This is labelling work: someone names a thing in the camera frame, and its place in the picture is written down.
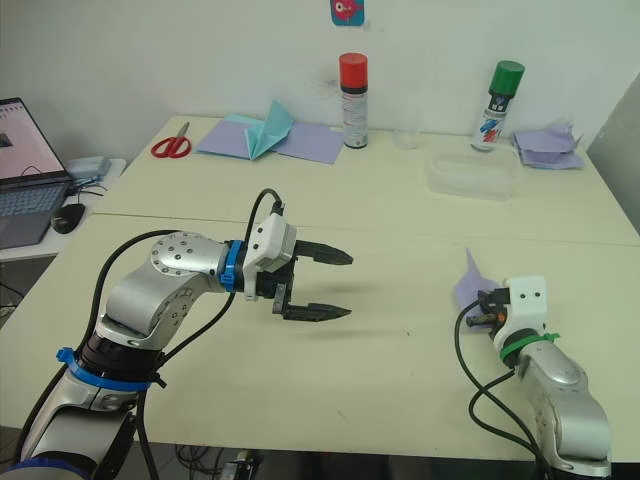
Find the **red cap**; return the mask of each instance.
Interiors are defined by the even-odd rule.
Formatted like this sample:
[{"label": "red cap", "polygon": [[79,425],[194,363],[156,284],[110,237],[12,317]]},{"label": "red cap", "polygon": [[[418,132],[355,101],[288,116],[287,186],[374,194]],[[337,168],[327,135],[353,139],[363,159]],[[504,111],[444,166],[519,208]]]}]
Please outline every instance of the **red cap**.
[{"label": "red cap", "polygon": [[340,85],[347,88],[367,86],[367,57],[361,53],[340,55]]}]

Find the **computer mouse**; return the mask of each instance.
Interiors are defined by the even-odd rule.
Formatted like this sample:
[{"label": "computer mouse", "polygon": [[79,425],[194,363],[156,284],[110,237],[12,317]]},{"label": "computer mouse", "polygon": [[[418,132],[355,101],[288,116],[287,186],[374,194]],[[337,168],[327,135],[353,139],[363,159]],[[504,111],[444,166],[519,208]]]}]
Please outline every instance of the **computer mouse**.
[{"label": "computer mouse", "polygon": [[85,206],[82,203],[72,203],[59,208],[51,215],[51,228],[58,233],[69,233],[78,226]]}]

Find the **laptop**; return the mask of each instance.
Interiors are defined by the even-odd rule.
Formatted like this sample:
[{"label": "laptop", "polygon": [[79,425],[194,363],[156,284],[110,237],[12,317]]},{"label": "laptop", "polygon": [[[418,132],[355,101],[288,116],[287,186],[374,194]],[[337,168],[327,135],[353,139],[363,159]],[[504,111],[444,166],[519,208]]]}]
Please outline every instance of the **laptop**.
[{"label": "laptop", "polygon": [[40,243],[70,184],[22,100],[0,100],[0,248]]}]

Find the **spray can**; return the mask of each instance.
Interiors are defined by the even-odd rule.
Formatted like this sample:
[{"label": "spray can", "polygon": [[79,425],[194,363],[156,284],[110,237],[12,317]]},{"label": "spray can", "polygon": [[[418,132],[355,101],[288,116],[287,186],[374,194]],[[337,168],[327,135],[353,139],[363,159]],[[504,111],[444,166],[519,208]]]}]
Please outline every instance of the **spray can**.
[{"label": "spray can", "polygon": [[478,128],[473,133],[473,148],[493,150],[493,144],[504,129],[511,100],[516,95],[523,74],[524,65],[521,63],[509,60],[498,62],[489,86],[488,105],[483,110]]},{"label": "spray can", "polygon": [[367,123],[367,57],[361,53],[340,55],[340,89],[344,144],[363,148],[368,142]]}]

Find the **laptop screen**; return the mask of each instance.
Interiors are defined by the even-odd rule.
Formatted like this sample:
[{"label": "laptop screen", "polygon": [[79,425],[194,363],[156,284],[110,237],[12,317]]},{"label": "laptop screen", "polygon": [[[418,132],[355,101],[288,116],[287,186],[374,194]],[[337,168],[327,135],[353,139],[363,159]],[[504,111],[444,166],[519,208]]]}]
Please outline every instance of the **laptop screen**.
[{"label": "laptop screen", "polygon": [[20,99],[0,100],[0,182],[64,172]]}]

